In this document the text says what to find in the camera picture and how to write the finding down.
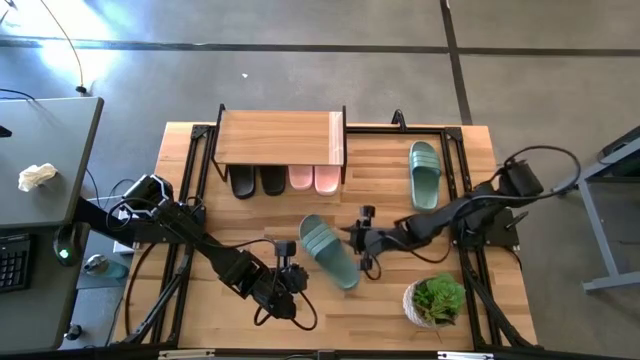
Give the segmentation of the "wooden shelf with black legs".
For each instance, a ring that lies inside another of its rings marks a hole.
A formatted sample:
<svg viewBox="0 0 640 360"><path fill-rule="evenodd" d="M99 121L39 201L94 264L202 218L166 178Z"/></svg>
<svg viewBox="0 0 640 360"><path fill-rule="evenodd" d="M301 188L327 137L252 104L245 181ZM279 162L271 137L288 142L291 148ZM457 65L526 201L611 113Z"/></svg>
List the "wooden shelf with black legs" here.
<svg viewBox="0 0 640 360"><path fill-rule="evenodd" d="M334 166L346 178L347 112L229 110L219 105L210 159L222 180L231 165Z"/></svg>

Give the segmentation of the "black rubber slide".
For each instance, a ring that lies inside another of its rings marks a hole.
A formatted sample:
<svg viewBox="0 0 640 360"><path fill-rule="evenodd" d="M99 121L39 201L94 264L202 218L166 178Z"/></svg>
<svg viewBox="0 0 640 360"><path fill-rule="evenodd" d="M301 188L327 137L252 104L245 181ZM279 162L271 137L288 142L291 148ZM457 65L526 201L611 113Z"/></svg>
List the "black rubber slide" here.
<svg viewBox="0 0 640 360"><path fill-rule="evenodd" d="M230 165L229 175L233 195L240 200L252 197L256 190L255 167L251 165Z"/></svg>
<svg viewBox="0 0 640 360"><path fill-rule="evenodd" d="M266 165L260 167L263 191L269 196L279 196L286 188L286 166Z"/></svg>

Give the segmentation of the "black support strut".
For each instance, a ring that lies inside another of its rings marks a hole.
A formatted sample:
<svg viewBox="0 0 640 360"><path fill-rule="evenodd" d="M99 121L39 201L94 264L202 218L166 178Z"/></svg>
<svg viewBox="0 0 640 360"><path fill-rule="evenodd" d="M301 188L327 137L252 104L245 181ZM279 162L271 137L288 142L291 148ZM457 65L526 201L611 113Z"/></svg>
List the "black support strut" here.
<svg viewBox="0 0 640 360"><path fill-rule="evenodd" d="M115 227L122 225L122 221L82 197L76 202L72 222L87 223L93 231L128 247L138 242L133 229L116 230Z"/></svg>

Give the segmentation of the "green rubber slide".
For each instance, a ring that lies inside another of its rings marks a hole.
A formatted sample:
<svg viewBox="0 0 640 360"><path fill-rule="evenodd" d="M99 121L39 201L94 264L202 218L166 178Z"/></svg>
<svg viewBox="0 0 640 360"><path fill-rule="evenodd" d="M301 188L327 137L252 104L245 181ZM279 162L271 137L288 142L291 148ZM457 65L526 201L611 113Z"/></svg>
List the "green rubber slide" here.
<svg viewBox="0 0 640 360"><path fill-rule="evenodd" d="M416 141L410 147L408 163L413 207L421 212L434 210L442 174L438 153L429 143Z"/></svg>
<svg viewBox="0 0 640 360"><path fill-rule="evenodd" d="M358 285L360 275L355 262L322 217L305 216L298 233L302 247L337 287L350 290Z"/></svg>

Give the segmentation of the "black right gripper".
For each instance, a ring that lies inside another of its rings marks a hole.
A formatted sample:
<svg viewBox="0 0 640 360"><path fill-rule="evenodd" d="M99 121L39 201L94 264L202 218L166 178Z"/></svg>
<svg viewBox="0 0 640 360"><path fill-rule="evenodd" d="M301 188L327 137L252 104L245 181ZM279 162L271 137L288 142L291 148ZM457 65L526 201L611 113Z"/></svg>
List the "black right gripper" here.
<svg viewBox="0 0 640 360"><path fill-rule="evenodd" d="M340 230L348 235L344 243L350 245L356 254L381 254L400 249L398 233L394 229L353 225L340 227Z"/></svg>

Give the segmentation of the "black device with green light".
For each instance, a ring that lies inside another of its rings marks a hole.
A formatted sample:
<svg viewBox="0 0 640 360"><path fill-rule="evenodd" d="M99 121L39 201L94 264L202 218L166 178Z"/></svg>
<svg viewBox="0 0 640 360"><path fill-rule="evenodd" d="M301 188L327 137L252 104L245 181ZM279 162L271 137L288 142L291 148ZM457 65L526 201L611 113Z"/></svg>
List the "black device with green light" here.
<svg viewBox="0 0 640 360"><path fill-rule="evenodd" d="M89 231L88 223L76 222L54 232L53 250L62 266L71 267L82 261Z"/></svg>

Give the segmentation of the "teal bottle with silver cap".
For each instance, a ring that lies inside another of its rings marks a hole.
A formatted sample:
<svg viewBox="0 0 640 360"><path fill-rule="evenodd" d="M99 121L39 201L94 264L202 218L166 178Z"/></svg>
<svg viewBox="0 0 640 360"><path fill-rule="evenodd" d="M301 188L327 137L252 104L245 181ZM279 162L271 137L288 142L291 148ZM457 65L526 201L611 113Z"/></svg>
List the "teal bottle with silver cap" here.
<svg viewBox="0 0 640 360"><path fill-rule="evenodd" d="M126 266L112 261L102 254L92 255L84 263L82 270L89 276L112 279L126 278L129 272L129 269Z"/></svg>

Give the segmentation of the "silver metal bracket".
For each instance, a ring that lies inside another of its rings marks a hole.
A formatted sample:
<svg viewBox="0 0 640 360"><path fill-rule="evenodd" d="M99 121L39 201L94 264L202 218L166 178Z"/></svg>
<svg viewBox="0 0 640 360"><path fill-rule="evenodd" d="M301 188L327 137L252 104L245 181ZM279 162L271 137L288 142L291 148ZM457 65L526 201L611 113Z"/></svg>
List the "silver metal bracket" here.
<svg viewBox="0 0 640 360"><path fill-rule="evenodd" d="M215 357L210 349L174 349L160 351L157 360L204 360Z"/></svg>
<svg viewBox="0 0 640 360"><path fill-rule="evenodd" d="M438 351L438 360L494 360L492 353Z"/></svg>

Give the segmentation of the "dark flat device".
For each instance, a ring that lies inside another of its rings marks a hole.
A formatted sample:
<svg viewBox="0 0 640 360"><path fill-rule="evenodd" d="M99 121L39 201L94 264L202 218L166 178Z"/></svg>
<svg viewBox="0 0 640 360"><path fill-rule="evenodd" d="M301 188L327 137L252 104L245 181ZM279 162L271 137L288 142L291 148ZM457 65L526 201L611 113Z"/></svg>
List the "dark flat device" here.
<svg viewBox="0 0 640 360"><path fill-rule="evenodd" d="M598 153L596 159L600 164L605 164L604 158L611 155L612 153L622 149L629 143L633 142L637 138L640 138L640 126L636 126L631 129L621 137L617 138L613 142L609 143L605 147L603 147Z"/></svg>

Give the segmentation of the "white power strip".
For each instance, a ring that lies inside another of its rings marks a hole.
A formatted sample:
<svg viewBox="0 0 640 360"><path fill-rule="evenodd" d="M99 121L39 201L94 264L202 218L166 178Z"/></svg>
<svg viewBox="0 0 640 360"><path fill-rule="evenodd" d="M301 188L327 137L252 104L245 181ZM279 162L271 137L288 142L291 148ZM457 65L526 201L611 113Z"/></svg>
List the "white power strip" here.
<svg viewBox="0 0 640 360"><path fill-rule="evenodd" d="M117 216L119 220L127 219L127 213L123 210L119 210ZM120 255L131 255L137 250L137 248L138 245L136 243L132 243L131 245L123 245L119 242L115 242L113 245L113 253Z"/></svg>

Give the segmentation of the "grey metal table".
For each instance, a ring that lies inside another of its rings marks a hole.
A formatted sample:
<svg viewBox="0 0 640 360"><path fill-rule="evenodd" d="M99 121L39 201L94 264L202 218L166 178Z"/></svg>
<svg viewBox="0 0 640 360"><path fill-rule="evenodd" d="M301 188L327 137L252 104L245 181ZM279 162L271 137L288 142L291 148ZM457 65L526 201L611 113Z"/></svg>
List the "grey metal table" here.
<svg viewBox="0 0 640 360"><path fill-rule="evenodd" d="M624 162L631 161L634 156L637 156L640 160L640 138L637 138L622 149L605 157L605 164L598 163L596 159L594 164L589 165L588 168L582 172L577 182L577 190L580 192L607 271L607 275L604 277L595 278L582 283L583 289L586 293L628 285L640 285L640 271L621 270L618 266L616 256L610 246L605 231L603 218L597 209L596 202L590 188L591 184L596 183L638 183L640 181L640 178L638 177L631 178L612 176L613 167L619 166Z"/></svg>

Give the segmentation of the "black keyboard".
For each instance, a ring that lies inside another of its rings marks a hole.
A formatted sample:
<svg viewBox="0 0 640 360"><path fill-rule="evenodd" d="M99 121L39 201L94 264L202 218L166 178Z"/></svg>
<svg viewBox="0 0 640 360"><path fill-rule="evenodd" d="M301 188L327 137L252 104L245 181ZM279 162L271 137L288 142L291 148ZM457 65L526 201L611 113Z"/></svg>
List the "black keyboard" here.
<svg viewBox="0 0 640 360"><path fill-rule="evenodd" d="M30 234L0 236L0 293L29 287L31 242Z"/></svg>

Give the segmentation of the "succulent in white pot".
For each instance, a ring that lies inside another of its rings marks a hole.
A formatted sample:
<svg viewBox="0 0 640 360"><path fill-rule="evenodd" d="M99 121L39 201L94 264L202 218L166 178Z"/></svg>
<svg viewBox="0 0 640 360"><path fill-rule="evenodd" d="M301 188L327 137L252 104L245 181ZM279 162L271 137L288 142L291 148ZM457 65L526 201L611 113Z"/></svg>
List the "succulent in white pot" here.
<svg viewBox="0 0 640 360"><path fill-rule="evenodd" d="M424 328L453 326L465 302L465 288L449 273L412 283L402 299L409 321Z"/></svg>

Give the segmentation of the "crumpled white tissue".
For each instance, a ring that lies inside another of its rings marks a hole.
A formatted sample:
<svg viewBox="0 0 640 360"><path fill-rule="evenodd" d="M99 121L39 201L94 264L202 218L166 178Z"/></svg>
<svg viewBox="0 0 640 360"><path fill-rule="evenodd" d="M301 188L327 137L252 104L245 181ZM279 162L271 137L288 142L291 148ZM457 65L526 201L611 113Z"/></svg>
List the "crumpled white tissue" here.
<svg viewBox="0 0 640 360"><path fill-rule="evenodd" d="M50 163L31 165L19 173L18 189L22 192L30 192L33 188L54 178L58 169Z"/></svg>

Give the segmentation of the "grey desk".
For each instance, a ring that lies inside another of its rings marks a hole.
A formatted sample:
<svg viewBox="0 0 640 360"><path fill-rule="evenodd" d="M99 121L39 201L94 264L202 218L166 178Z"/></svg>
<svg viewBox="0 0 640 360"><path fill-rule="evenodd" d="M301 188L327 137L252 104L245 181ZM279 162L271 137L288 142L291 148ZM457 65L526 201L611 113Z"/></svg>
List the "grey desk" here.
<svg viewBox="0 0 640 360"><path fill-rule="evenodd" d="M0 293L0 356L57 349L71 322L78 266L62 266L54 232L71 222L104 102L99 97L0 101L0 234L32 235L30 284ZM30 192L19 173L50 163L57 175Z"/></svg>

